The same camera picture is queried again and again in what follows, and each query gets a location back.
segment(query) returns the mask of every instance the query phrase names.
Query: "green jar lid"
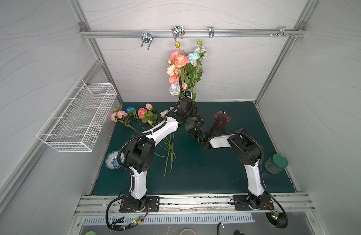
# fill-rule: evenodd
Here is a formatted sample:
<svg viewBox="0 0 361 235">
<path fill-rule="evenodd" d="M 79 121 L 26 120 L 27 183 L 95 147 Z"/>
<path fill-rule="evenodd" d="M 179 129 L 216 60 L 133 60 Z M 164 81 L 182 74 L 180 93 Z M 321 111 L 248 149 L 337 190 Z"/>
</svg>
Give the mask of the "green jar lid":
<svg viewBox="0 0 361 235">
<path fill-rule="evenodd" d="M 286 159 L 284 155 L 279 153 L 273 154 L 273 156 L 271 157 L 271 162 L 275 167 L 280 169 L 285 169 L 289 163 L 288 159 Z"/>
</svg>

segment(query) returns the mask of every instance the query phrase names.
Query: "blue and white porcelain bowl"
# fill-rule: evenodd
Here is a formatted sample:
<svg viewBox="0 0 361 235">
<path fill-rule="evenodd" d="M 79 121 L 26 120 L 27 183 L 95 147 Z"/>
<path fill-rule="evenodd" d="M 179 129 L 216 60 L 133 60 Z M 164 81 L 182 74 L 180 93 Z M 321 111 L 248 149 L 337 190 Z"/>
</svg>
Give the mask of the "blue and white porcelain bowl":
<svg viewBox="0 0 361 235">
<path fill-rule="evenodd" d="M 109 168 L 109 169 L 120 168 L 120 166 L 118 165 L 118 160 L 117 160 L 118 152 L 119 152 L 119 150 L 115 150 L 106 156 L 105 166 L 107 168 Z M 123 152 L 120 154 L 120 162 L 124 163 L 124 153 Z"/>
</svg>

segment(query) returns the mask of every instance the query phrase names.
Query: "glass jar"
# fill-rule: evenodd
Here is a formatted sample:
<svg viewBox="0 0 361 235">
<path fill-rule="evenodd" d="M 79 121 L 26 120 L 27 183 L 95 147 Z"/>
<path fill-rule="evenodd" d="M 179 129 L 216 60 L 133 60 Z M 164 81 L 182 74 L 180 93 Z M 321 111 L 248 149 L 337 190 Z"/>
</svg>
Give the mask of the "glass jar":
<svg viewBox="0 0 361 235">
<path fill-rule="evenodd" d="M 288 166 L 288 159 L 276 153 L 266 161 L 265 166 L 269 173 L 277 174 Z"/>
</svg>

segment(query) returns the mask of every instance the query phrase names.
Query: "light blue rose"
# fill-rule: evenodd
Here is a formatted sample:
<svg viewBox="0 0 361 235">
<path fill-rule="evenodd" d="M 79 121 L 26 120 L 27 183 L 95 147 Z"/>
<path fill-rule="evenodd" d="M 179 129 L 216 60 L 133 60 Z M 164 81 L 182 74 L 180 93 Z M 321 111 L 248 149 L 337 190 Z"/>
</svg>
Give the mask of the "light blue rose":
<svg viewBox="0 0 361 235">
<path fill-rule="evenodd" d="M 179 82 L 174 82 L 169 87 L 169 92 L 172 96 L 179 95 L 180 87 Z"/>
<path fill-rule="evenodd" d="M 195 63 L 197 59 L 199 59 L 200 55 L 196 52 L 191 52 L 188 54 L 187 58 L 190 61 L 190 63 Z"/>
</svg>

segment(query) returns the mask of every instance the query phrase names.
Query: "metal vent grille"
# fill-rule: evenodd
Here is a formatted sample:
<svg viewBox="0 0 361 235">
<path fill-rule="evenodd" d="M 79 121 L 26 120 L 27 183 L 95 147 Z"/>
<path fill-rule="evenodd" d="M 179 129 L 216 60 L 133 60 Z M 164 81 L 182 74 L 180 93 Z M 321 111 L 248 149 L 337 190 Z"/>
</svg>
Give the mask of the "metal vent grille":
<svg viewBox="0 0 361 235">
<path fill-rule="evenodd" d="M 131 223 L 140 215 L 126 215 L 124 223 Z M 115 222 L 121 215 L 109 216 L 109 222 Z M 173 214 L 173 215 L 148 215 L 142 224 L 216 224 L 216 223 L 254 223 L 251 213 L 226 213 L 226 214 Z M 84 225 L 105 225 L 103 215 L 85 216 Z"/>
</svg>

